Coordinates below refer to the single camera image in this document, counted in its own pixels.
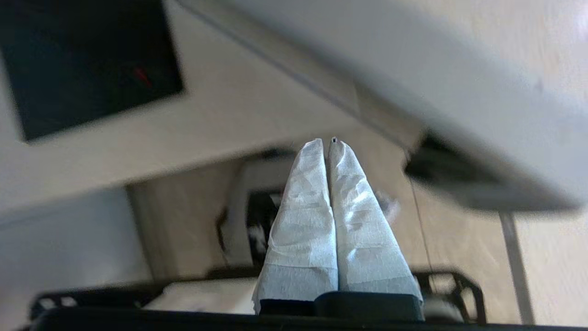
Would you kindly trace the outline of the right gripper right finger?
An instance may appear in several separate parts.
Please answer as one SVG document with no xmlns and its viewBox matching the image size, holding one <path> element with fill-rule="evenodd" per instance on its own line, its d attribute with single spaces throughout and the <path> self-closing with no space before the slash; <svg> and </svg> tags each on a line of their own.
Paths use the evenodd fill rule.
<svg viewBox="0 0 588 331">
<path fill-rule="evenodd" d="M 351 318 L 421 319 L 417 281 L 353 149 L 332 138 L 327 156 L 338 287 L 334 314 Z"/>
</svg>

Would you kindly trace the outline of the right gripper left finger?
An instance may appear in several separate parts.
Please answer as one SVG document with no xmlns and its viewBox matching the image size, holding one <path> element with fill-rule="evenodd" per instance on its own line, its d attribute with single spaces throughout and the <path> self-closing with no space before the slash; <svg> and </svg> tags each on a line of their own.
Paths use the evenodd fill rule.
<svg viewBox="0 0 588 331">
<path fill-rule="evenodd" d="M 266 258 L 252 301 L 312 302 L 339 287 L 336 233 L 323 142 L 304 144 L 294 160 L 271 227 Z"/>
</svg>

